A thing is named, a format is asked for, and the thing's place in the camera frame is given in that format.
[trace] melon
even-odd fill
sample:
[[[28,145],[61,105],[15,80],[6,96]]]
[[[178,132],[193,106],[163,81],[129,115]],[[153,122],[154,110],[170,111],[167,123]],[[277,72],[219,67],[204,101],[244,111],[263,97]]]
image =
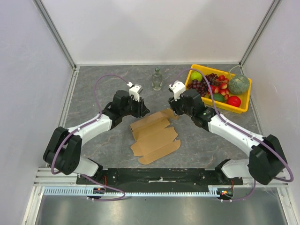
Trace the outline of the melon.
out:
[[[228,89],[234,95],[245,93],[249,89],[249,86],[250,81],[244,75],[236,75],[228,83]]]

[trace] white wall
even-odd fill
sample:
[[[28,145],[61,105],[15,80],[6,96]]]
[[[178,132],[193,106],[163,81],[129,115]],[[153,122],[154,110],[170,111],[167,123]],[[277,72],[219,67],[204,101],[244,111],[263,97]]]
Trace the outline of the white wall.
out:
[[[43,0],[78,64],[238,62],[272,0]]]
[[[21,224],[71,68],[32,0],[0,1],[0,223]]]
[[[300,207],[300,1],[284,0],[244,66],[265,135],[280,139]]]

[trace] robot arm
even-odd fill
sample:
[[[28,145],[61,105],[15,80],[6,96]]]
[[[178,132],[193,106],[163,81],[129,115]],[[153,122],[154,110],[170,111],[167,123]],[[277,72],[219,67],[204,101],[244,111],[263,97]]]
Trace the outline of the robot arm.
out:
[[[221,170],[225,178],[252,176],[256,181],[267,185],[284,169],[284,165],[274,154],[253,140],[256,137],[264,142],[286,161],[280,142],[275,136],[263,137],[254,134],[221,115],[225,120],[223,122],[213,108],[204,105],[200,94],[196,90],[185,90],[182,82],[176,81],[173,86],[170,85],[169,90],[174,93],[174,97],[169,99],[169,104],[175,114],[188,115],[196,126],[227,139],[249,157],[249,159],[242,160],[225,160],[221,164]],[[237,129],[227,125],[228,122],[252,136],[248,137],[242,134]]]
[[[93,176],[99,167],[102,169],[101,165],[92,160],[80,157],[81,147],[100,133],[115,128],[122,122],[124,116],[132,115],[140,118],[149,113],[143,99],[139,96],[142,87],[131,83],[129,86],[131,87],[129,93],[124,90],[116,92],[112,102],[108,103],[101,112],[101,117],[98,114],[81,125],[67,129],[56,128],[44,153],[44,161],[51,164],[59,145],[73,132],[59,152],[54,167],[65,175],[82,173],[88,176]]]

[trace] green apple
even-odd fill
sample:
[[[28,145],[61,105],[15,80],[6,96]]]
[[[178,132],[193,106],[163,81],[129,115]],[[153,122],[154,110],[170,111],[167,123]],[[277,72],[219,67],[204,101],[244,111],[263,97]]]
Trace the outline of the green apple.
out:
[[[192,72],[191,74],[191,80],[198,80],[201,81],[202,80],[202,75],[196,71]]]

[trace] glass bottle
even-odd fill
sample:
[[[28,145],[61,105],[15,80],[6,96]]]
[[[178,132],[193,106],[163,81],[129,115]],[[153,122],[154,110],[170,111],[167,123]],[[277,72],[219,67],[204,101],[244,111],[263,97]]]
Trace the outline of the glass bottle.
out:
[[[159,68],[154,69],[152,74],[152,87],[154,90],[160,90],[163,84],[163,75],[159,71]]]

